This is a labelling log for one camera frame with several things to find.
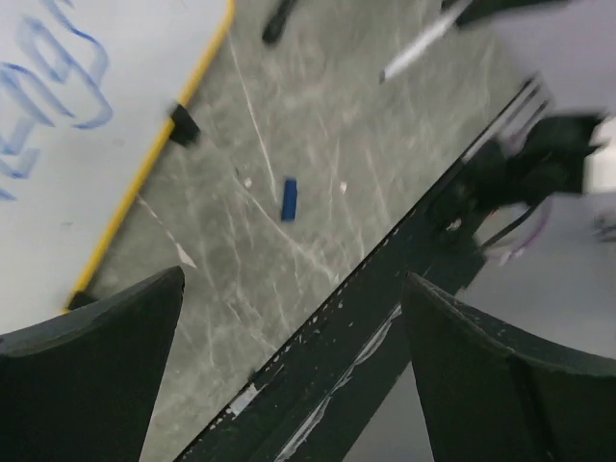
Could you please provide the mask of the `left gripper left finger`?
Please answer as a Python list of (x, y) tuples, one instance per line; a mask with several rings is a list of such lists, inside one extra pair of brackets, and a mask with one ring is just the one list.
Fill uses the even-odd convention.
[(181, 268), (165, 269), (2, 335), (2, 460), (139, 460), (184, 286)]

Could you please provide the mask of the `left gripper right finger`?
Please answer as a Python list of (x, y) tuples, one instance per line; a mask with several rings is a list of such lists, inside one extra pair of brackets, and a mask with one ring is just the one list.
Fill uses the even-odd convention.
[(416, 273), (401, 310), (434, 460), (614, 460), (613, 359), (530, 334)]

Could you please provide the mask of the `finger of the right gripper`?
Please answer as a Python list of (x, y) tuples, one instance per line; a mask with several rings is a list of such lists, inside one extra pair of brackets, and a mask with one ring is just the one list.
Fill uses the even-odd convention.
[(442, 1), (440, 13), (442, 17), (450, 17), (457, 27), (466, 27), (502, 13), (525, 13), (539, 8), (559, 7), (566, 3), (566, 0)]

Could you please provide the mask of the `blue whiteboard marker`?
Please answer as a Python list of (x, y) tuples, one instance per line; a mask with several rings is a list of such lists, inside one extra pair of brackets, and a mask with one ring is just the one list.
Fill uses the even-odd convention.
[(471, 1), (455, 1), (452, 6), (439, 15), (429, 26), (402, 51), (385, 65), (378, 76), (383, 84), (398, 76), (404, 69), (415, 63), (427, 49), (441, 39), (452, 28), (455, 20), (469, 7)]

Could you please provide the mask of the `blue marker cap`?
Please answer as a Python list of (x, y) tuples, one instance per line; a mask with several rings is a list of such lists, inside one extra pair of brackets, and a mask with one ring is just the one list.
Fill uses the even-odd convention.
[(297, 208), (297, 181), (295, 178), (287, 178), (284, 183), (282, 207), (280, 217), (284, 222), (295, 221)]

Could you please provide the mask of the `yellow framed whiteboard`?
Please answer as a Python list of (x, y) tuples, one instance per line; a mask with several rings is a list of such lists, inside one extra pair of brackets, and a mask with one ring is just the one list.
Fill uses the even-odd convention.
[(227, 33), (231, 1), (1, 5), (1, 311), (59, 312)]

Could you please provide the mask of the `wire easel stand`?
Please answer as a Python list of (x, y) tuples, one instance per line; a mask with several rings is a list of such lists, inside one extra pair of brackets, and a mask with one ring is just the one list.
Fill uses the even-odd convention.
[[(174, 142), (183, 147), (190, 146), (191, 144), (195, 144), (196, 141), (198, 141), (198, 138), (201, 133), (200, 128), (198, 127), (198, 125), (196, 124), (196, 122), (194, 121), (194, 119), (192, 118), (192, 116), (190, 115), (186, 107), (182, 106), (179, 103), (176, 104), (173, 110), (170, 112), (169, 118), (170, 118), (171, 129), (169, 129), (169, 133), (163, 137), (162, 147), (164, 147), (167, 141)], [(130, 206), (133, 204), (135, 197), (137, 193), (139, 192), (139, 188), (141, 187), (143, 181), (140, 182), (139, 187), (134, 191), (134, 194), (131, 197), (131, 200), (129, 201), (125, 210), (122, 212), (122, 216), (120, 217), (121, 220), (117, 224), (117, 227), (114, 229), (114, 232), (112, 233), (112, 237), (115, 235), (119, 225), (122, 223), (126, 214), (128, 213)], [(104, 243), (105, 248), (102, 250), (103, 256), (104, 256), (104, 252), (109, 247), (111, 238), (109, 239), (108, 242)], [(69, 301), (69, 303), (67, 304), (65, 310), (67, 312), (74, 311), (74, 310), (77, 310), (78, 308), (87, 306), (88, 304), (91, 304), (95, 301), (97, 301), (97, 298), (93, 295), (88, 294), (86, 292), (86, 289), (77, 290), (73, 293), (73, 296), (71, 300)]]

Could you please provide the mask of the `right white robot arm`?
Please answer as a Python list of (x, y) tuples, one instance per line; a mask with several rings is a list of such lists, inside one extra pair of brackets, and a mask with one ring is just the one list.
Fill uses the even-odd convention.
[(530, 128), (512, 156), (488, 142), (451, 179), (446, 202), (488, 212), (588, 191), (586, 164), (609, 145), (595, 134), (615, 119), (614, 2), (473, 1), (455, 24), (463, 30), (486, 21), (515, 62), (543, 78), (555, 111)]

